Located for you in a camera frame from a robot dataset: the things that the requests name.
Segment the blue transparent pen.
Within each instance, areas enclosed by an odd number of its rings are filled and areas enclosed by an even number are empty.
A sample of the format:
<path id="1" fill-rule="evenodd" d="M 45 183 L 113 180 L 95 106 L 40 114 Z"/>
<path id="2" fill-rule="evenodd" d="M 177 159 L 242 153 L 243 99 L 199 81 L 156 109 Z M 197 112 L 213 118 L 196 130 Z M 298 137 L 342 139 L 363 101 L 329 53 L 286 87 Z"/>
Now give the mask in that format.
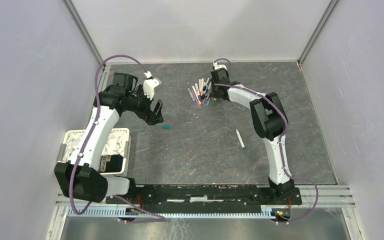
<path id="1" fill-rule="evenodd" d="M 210 83 L 210 84 L 208 85 L 208 90 L 207 90 L 207 92 L 206 92 L 206 95 L 204 95 L 204 99 L 203 99 L 203 104 L 204 104 L 204 105 L 205 105 L 205 100 L 206 100 L 206 98 L 207 98 L 209 92 L 211 92 L 211 90 L 212 90 L 212 85 L 211 85 L 211 83 Z"/>

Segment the purple transparent pen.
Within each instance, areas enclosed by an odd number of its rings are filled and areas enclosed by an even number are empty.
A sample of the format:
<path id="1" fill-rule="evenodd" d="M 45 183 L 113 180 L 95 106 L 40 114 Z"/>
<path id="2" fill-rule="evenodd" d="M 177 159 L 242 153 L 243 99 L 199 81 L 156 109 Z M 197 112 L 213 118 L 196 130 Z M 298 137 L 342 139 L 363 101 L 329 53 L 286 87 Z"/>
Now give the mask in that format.
<path id="1" fill-rule="evenodd" d="M 212 98 L 212 92 L 210 91 L 207 95 L 207 98 L 205 100 L 205 106 L 209 106 L 210 104 L 210 101 L 211 101 L 211 98 Z"/>

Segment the green capped white pen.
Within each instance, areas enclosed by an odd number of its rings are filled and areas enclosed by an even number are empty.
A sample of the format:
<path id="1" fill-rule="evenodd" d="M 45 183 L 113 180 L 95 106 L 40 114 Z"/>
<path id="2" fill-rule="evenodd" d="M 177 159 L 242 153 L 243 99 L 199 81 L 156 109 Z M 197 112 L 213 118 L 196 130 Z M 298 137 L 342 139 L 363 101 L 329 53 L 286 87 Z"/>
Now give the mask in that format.
<path id="1" fill-rule="evenodd" d="M 213 98 L 212 100 L 211 100 L 211 105 L 212 106 L 215 106 L 217 104 L 217 98 Z"/>

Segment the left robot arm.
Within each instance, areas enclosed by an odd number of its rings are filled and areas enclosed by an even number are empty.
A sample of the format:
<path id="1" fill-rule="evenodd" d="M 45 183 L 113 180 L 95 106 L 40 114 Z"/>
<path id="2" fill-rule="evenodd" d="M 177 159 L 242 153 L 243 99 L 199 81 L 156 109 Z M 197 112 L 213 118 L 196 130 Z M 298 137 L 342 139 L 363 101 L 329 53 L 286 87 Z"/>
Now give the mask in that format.
<path id="1" fill-rule="evenodd" d="M 95 203 L 112 195 L 117 195 L 125 204 L 136 200 L 134 179 L 100 173 L 102 152 L 122 113 L 133 112 L 149 126 L 164 121 L 162 101 L 158 100 L 155 108 L 151 108 L 156 90 L 161 86 L 162 81 L 152 76 L 139 84 L 136 76 L 115 73 L 112 84 L 98 93 L 91 119 L 73 153 L 54 168 L 65 197 Z"/>

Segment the teal capped white pen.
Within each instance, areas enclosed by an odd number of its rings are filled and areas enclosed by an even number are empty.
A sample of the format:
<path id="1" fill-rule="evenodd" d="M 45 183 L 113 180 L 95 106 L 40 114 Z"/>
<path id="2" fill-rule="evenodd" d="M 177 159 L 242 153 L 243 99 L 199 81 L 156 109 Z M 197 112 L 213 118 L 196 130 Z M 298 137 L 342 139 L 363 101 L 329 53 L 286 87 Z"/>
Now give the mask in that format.
<path id="1" fill-rule="evenodd" d="M 242 148 L 243 150 L 245 150 L 245 149 L 246 149 L 246 146 L 245 146 L 245 144 L 244 144 L 244 142 L 243 142 L 243 139 L 242 139 L 242 136 L 241 136 L 239 130 L 236 129 L 235 132 L 236 132 L 236 135 L 237 135 L 237 137 L 238 137 L 238 141 L 239 141 L 239 144 L 240 144 L 241 148 Z"/>

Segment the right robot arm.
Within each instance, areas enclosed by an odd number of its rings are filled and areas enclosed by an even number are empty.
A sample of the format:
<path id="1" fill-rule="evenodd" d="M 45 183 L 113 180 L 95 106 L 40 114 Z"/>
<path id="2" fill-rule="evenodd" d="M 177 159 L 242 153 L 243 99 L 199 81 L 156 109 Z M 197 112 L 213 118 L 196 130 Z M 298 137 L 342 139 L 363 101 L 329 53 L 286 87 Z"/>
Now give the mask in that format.
<path id="1" fill-rule="evenodd" d="M 275 92 L 261 93 L 239 82 L 231 82 L 224 68 L 213 70 L 210 81 L 215 98 L 240 104 L 250 110 L 253 128 L 264 142 L 269 162 L 269 199 L 275 204 L 282 204 L 289 198 L 295 183 L 285 150 L 289 123 L 279 96 Z"/>

